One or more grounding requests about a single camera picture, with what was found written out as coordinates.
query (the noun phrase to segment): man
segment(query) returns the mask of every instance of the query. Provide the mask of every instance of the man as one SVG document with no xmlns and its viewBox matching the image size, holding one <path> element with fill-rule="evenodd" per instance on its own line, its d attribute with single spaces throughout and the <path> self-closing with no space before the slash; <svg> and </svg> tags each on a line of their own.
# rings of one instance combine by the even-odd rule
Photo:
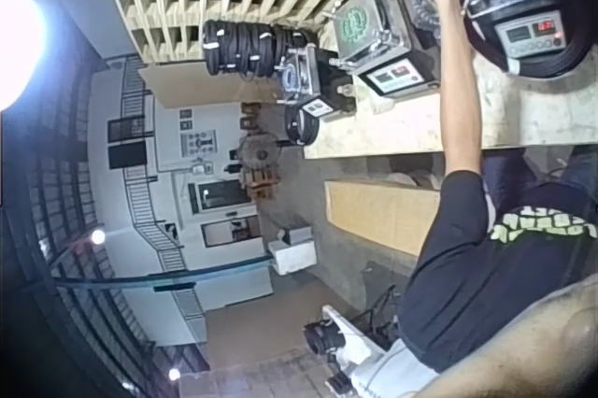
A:
<svg viewBox="0 0 598 398">
<path fill-rule="evenodd" d="M 595 396 L 598 275 L 536 302 L 419 393 L 400 398 Z"/>
<path fill-rule="evenodd" d="M 598 150 L 576 148 L 561 178 L 543 184 L 520 150 L 489 152 L 482 169 L 479 93 L 461 7 L 459 0 L 435 2 L 446 177 L 399 322 L 406 346 L 440 373 L 530 304 L 591 272 L 598 250 Z M 484 180 L 496 208 L 489 233 Z"/>
</svg>

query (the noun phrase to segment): machine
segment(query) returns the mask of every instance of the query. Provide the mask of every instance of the machine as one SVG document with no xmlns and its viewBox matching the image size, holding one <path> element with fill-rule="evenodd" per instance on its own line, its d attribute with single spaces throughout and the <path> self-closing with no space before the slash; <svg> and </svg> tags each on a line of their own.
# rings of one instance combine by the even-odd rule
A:
<svg viewBox="0 0 598 398">
<path fill-rule="evenodd" d="M 395 319 L 376 319 L 384 316 L 380 311 L 397 298 L 389 288 L 370 310 L 352 320 L 324 306 L 322 320 L 304 327 L 311 350 L 327 357 L 334 373 L 326 385 L 337 397 L 400 398 L 437 377 L 398 338 Z"/>
<path fill-rule="evenodd" d="M 338 58 L 380 96 L 405 100 L 440 85 L 434 0 L 348 0 L 334 20 Z"/>
<path fill-rule="evenodd" d="M 333 57 L 333 52 L 311 43 L 301 49 L 289 49 L 276 68 L 285 103 L 297 105 L 318 119 L 353 113 L 355 98 L 338 92 L 338 87 L 352 83 L 351 77 L 329 64 Z"/>
<path fill-rule="evenodd" d="M 474 48 L 502 70 L 556 78 L 574 69 L 596 37 L 596 0 L 462 0 Z"/>
</svg>

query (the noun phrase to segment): digital display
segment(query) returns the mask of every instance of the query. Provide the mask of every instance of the digital display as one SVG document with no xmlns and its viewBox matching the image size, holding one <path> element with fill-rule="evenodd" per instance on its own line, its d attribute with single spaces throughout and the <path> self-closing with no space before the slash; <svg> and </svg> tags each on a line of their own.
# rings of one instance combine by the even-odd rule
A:
<svg viewBox="0 0 598 398">
<path fill-rule="evenodd" d="M 389 80 L 392 80 L 392 76 L 389 73 L 382 73 L 382 74 L 378 74 L 376 76 L 376 80 L 378 82 L 388 82 Z"/>
<path fill-rule="evenodd" d="M 530 34 L 530 28 L 527 26 L 509 29 L 508 31 L 506 31 L 506 36 L 508 37 L 508 41 L 510 41 L 511 43 L 532 38 L 532 35 Z"/>
<path fill-rule="evenodd" d="M 377 93 L 382 95 L 420 85 L 424 81 L 420 71 L 408 59 L 383 65 L 376 71 L 366 74 L 366 77 L 371 83 L 370 86 L 378 89 Z"/>
<path fill-rule="evenodd" d="M 544 20 L 541 22 L 535 22 L 532 24 L 534 28 L 535 36 L 550 36 L 557 32 L 557 28 L 554 25 L 553 20 Z"/>
<path fill-rule="evenodd" d="M 401 78 L 402 76 L 409 74 L 409 70 L 406 66 L 397 66 L 396 68 L 393 68 L 391 72 L 396 78 Z"/>
</svg>

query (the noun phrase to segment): bright light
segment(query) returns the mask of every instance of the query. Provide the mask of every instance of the bright light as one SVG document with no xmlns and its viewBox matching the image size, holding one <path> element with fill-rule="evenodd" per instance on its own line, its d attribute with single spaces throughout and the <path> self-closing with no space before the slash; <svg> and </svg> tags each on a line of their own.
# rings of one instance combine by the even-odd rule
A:
<svg viewBox="0 0 598 398">
<path fill-rule="evenodd" d="M 104 233 L 104 230 L 93 230 L 92 233 L 92 242 L 96 245 L 99 246 L 101 244 L 104 244 L 104 241 L 106 241 L 106 233 Z"/>
<path fill-rule="evenodd" d="M 178 381 L 178 379 L 180 378 L 180 372 L 177 368 L 171 368 L 170 371 L 168 372 L 168 378 L 171 381 Z"/>
<path fill-rule="evenodd" d="M 19 99 L 46 45 L 46 23 L 34 0 L 0 0 L 0 110 Z"/>
<path fill-rule="evenodd" d="M 39 240 L 39 249 L 44 254 L 44 258 L 48 258 L 50 254 L 50 247 L 48 247 L 48 239 L 43 238 Z"/>
<path fill-rule="evenodd" d="M 133 384 L 127 381 L 122 382 L 122 388 L 126 391 L 135 391 L 137 389 L 137 387 L 135 387 Z"/>
</svg>

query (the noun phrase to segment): green logo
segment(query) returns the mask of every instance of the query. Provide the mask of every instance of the green logo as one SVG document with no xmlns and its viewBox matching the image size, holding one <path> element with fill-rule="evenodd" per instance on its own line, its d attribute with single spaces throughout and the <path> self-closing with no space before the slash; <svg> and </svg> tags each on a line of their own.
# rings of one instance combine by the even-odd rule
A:
<svg viewBox="0 0 598 398">
<path fill-rule="evenodd" d="M 362 7 L 350 8 L 340 24 L 340 37 L 347 43 L 356 43 L 365 36 L 367 14 Z"/>
</svg>

